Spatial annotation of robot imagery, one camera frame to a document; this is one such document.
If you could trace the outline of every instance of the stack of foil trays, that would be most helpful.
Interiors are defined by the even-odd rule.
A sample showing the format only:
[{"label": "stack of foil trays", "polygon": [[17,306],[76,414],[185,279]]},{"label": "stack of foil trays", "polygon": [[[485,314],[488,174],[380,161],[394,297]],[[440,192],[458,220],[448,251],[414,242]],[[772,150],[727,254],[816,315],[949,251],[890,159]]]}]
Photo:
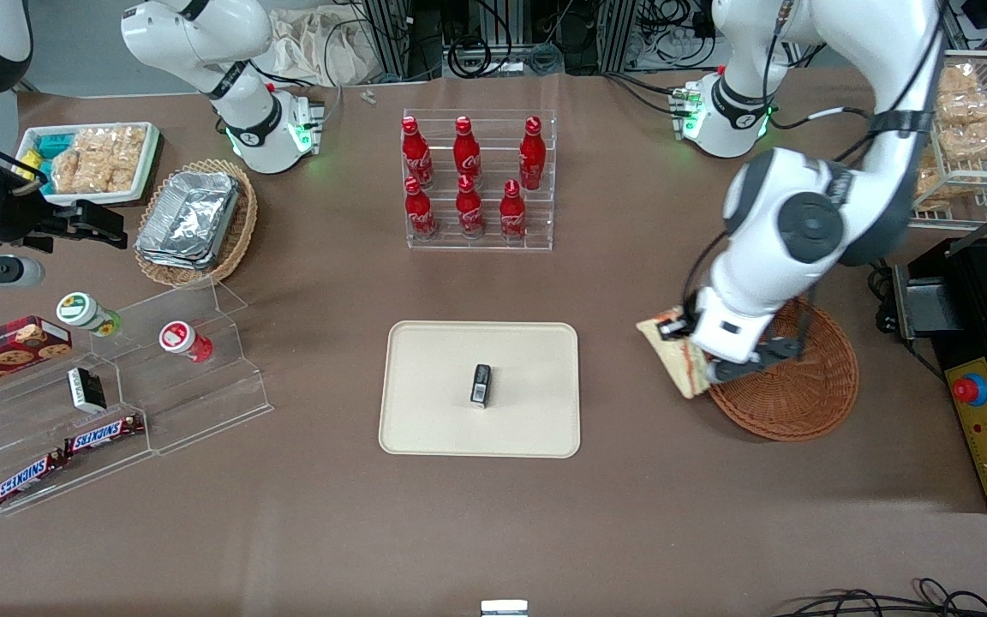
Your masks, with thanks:
[{"label": "stack of foil trays", "polygon": [[160,266],[212,268],[235,215],[238,189],[238,180],[227,173],[177,173],[154,203],[136,250]]}]

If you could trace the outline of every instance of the small jar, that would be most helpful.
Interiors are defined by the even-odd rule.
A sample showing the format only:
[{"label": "small jar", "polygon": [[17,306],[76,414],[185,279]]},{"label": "small jar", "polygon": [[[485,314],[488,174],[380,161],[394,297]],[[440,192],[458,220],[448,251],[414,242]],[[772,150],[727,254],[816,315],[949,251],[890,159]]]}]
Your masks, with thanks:
[{"label": "small jar", "polygon": [[98,304],[89,293],[68,293],[56,306],[56,316],[63,323],[85,329],[94,336],[112,336],[121,329],[121,316]]},{"label": "small jar", "polygon": [[194,362],[203,362],[212,356],[212,340],[185,323],[185,321],[170,321],[158,335],[158,343],[162,349],[186,356]]}]

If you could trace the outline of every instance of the red button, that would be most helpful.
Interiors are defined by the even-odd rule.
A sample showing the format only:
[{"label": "red button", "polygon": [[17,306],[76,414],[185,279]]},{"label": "red button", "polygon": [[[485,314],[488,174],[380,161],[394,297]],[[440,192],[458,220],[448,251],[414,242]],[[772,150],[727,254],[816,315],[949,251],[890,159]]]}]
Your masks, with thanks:
[{"label": "red button", "polygon": [[965,378],[965,376],[960,376],[959,379],[954,380],[954,384],[951,386],[951,392],[954,394],[956,401],[961,403],[972,403],[980,396],[980,389],[977,387],[977,383],[970,378]]}]

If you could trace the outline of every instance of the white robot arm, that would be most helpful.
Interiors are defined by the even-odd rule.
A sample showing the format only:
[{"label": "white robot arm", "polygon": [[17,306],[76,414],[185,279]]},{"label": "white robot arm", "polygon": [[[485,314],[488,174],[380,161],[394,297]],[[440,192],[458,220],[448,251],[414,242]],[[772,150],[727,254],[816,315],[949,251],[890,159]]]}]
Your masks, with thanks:
[{"label": "white robot arm", "polygon": [[257,0],[157,0],[121,19],[140,62],[176,75],[212,101],[250,169],[285,171],[310,152],[307,99],[271,93],[250,58],[269,50],[272,24]]},{"label": "white robot arm", "polygon": [[[939,12],[936,0],[714,1],[733,58],[724,75],[688,85],[702,108],[685,137],[704,151],[728,157],[752,148],[767,122],[773,39],[833,47],[873,86],[875,113],[860,171],[776,148],[733,179],[729,245],[691,309],[698,347],[733,364],[760,362],[760,338],[786,301],[835,263],[873,261],[904,237],[942,55]],[[784,58],[771,60],[768,93],[785,71]]]}]

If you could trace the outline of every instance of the white tray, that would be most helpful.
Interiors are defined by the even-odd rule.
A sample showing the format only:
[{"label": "white tray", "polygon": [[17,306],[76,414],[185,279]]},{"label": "white tray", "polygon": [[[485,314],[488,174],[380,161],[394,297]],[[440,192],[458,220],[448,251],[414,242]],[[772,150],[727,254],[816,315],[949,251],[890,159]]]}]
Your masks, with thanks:
[{"label": "white tray", "polygon": [[140,163],[136,165],[136,176],[132,180],[132,188],[127,191],[117,191],[115,193],[55,193],[54,195],[44,195],[44,199],[48,203],[59,204],[59,206],[69,206],[69,204],[79,199],[101,204],[134,201],[140,199],[144,194],[144,188],[147,187],[147,180],[150,178],[150,171],[152,170],[154,153],[158,151],[158,128],[150,122],[34,126],[32,129],[25,129],[25,133],[21,136],[21,144],[17,146],[15,158],[21,160],[21,157],[36,145],[36,140],[44,135],[74,135],[82,129],[113,129],[114,126],[141,126],[141,128],[147,129],[147,136],[144,137],[144,149],[140,153]]},{"label": "white tray", "polygon": [[[470,405],[476,364],[490,402]],[[567,324],[400,321],[391,328],[380,446],[392,454],[565,459],[581,444],[577,332]]]}]

